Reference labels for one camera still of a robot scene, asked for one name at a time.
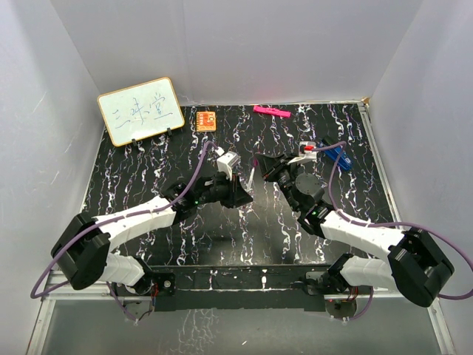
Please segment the white magenta marker pen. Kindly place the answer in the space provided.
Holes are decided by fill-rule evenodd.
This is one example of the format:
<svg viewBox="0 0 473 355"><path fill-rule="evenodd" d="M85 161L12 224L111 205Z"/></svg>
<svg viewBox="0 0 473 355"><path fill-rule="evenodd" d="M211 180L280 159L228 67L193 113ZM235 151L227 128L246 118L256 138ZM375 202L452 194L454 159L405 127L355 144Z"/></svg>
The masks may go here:
<svg viewBox="0 0 473 355"><path fill-rule="evenodd" d="M256 167L253 166L252 169L251 169L250 176L248 178L248 185L247 185L248 191L250 191L252 189L255 170L256 170Z"/></svg>

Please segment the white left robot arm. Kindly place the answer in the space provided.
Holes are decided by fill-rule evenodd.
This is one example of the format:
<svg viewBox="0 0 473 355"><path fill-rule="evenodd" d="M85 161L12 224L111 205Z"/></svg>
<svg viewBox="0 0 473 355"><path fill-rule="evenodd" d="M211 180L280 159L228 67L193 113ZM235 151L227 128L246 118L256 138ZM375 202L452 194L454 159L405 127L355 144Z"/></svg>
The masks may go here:
<svg viewBox="0 0 473 355"><path fill-rule="evenodd" d="M219 203L233 209L251 203L239 177L218 172L199 177L192 186L170 185L162 196L110 215L93 217L81 212L73 217L51 255L76 291L97 281L120 283L137 295L148 293L156 274L140 258L116 254L130 240L156 229L177 225L194 216L198 206Z"/></svg>

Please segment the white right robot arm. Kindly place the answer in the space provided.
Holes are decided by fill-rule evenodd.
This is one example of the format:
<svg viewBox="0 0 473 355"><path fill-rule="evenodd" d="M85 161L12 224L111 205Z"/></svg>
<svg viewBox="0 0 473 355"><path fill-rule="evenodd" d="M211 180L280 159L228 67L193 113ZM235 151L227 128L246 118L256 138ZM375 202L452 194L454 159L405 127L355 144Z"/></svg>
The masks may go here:
<svg viewBox="0 0 473 355"><path fill-rule="evenodd" d="M299 172L300 158L258 154L256 160L263 180L277 184L308 234L351 245L369 255L341 255L320 277L305 276L311 288L340 294L358 286L387 288L424 308L439 297L455 268L427 231L346 221L324 200L317 177Z"/></svg>

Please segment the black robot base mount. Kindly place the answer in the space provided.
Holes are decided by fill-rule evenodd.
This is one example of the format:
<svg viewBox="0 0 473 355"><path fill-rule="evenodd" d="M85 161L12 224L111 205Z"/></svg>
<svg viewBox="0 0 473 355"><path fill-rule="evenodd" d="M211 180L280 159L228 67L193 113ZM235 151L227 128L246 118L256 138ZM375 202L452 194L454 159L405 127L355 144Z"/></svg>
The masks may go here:
<svg viewBox="0 0 473 355"><path fill-rule="evenodd" d="M315 284L325 265L274 266L154 266L150 288L133 294L124 285L112 290L125 303L148 302L156 312L188 309L302 309L352 317L366 286L350 291Z"/></svg>

